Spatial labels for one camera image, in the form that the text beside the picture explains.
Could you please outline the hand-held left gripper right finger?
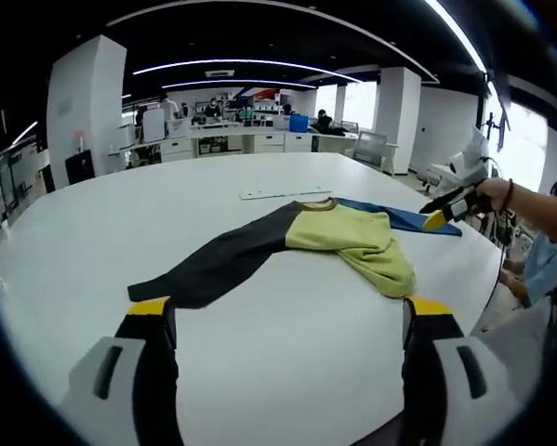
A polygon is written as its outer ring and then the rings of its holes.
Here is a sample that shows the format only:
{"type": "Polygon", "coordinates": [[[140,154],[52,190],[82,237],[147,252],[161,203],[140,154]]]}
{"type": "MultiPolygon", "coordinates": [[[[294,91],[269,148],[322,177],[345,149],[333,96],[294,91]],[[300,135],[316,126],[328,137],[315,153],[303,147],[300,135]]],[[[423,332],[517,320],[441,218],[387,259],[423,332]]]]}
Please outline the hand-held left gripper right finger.
{"type": "Polygon", "coordinates": [[[523,404],[523,357],[506,332],[465,336],[444,304],[404,299],[403,445],[483,445],[523,404]]]}

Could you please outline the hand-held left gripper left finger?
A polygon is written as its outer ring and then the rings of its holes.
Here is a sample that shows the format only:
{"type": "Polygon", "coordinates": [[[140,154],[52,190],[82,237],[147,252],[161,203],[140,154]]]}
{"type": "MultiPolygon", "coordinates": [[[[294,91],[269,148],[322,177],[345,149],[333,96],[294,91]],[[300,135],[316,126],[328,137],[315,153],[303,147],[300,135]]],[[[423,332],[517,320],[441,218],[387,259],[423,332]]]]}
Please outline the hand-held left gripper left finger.
{"type": "Polygon", "coordinates": [[[181,445],[175,310],[139,302],[76,363],[61,415],[89,445],[181,445]]]}

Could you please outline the person's right hand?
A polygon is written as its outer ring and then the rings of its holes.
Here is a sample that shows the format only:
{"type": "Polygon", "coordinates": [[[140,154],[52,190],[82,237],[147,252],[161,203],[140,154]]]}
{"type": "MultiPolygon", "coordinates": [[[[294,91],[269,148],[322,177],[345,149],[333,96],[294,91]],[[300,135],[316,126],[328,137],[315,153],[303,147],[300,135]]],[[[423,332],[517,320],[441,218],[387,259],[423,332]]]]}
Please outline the person's right hand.
{"type": "Polygon", "coordinates": [[[479,195],[485,195],[493,211],[504,210],[507,206],[507,197],[511,194],[513,183],[511,180],[488,178],[476,188],[479,195]]]}

